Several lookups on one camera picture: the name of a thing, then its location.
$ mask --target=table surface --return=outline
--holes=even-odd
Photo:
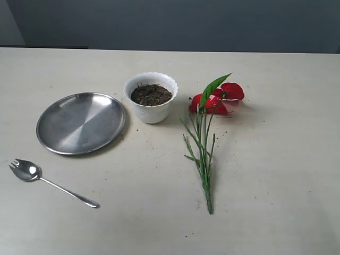
[[[123,95],[127,79],[148,71],[179,86],[169,117],[155,125],[140,122]],[[209,215],[176,116],[230,72],[245,99],[212,122]],[[339,73],[340,55],[0,48],[0,253],[340,254]],[[88,91],[124,105],[121,136],[84,156],[45,149],[41,113]],[[14,158],[101,208],[20,181],[8,167]]]

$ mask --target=stainless steel plate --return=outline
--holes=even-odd
[[[123,106],[100,93],[79,93],[49,106],[37,124],[39,141],[64,155],[97,150],[113,141],[125,124]]]

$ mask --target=flower sprig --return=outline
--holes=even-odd
[[[210,214],[213,213],[213,204],[211,202],[210,193],[210,178],[216,139],[215,134],[213,134],[211,148],[208,150],[207,147],[211,120],[213,119],[213,115],[215,113],[229,113],[223,104],[223,100],[242,100],[244,98],[243,90],[237,83],[228,82],[223,84],[220,89],[218,88],[230,75],[231,73],[214,80],[205,88],[203,93],[196,95],[192,99],[192,104],[189,107],[189,110],[191,112],[196,112],[196,117],[194,117],[189,112],[190,121],[193,126],[193,132],[179,117],[180,121],[198,148],[199,156],[196,157],[191,147],[189,138],[183,134],[184,142],[190,154],[184,156],[194,161],[196,165],[202,180],[202,187],[205,191],[207,207]],[[211,113],[211,116],[207,122],[207,114],[209,113]]]

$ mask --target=green leaf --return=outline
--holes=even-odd
[[[230,75],[230,74],[227,74],[225,76],[222,76],[220,78],[217,78],[215,81],[213,81],[212,83],[210,83],[206,88],[205,90],[203,91],[202,93],[202,96],[201,96],[201,100],[200,100],[200,105],[199,107],[201,108],[202,106],[206,105],[206,102],[208,101],[209,99],[209,96],[218,88],[218,86],[220,86],[222,84],[222,82],[224,82]]]

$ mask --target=white cup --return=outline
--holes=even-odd
[[[158,84],[170,91],[172,94],[172,98],[168,102],[161,105],[139,105],[131,100],[131,94],[138,86],[141,86],[141,84]],[[170,105],[172,104],[174,98],[177,96],[178,90],[178,85],[174,79],[172,79],[170,76],[167,76],[166,74],[156,72],[137,74],[136,76],[129,79],[124,86],[124,94],[130,101],[135,115],[141,121],[148,124],[161,122],[169,115]]]

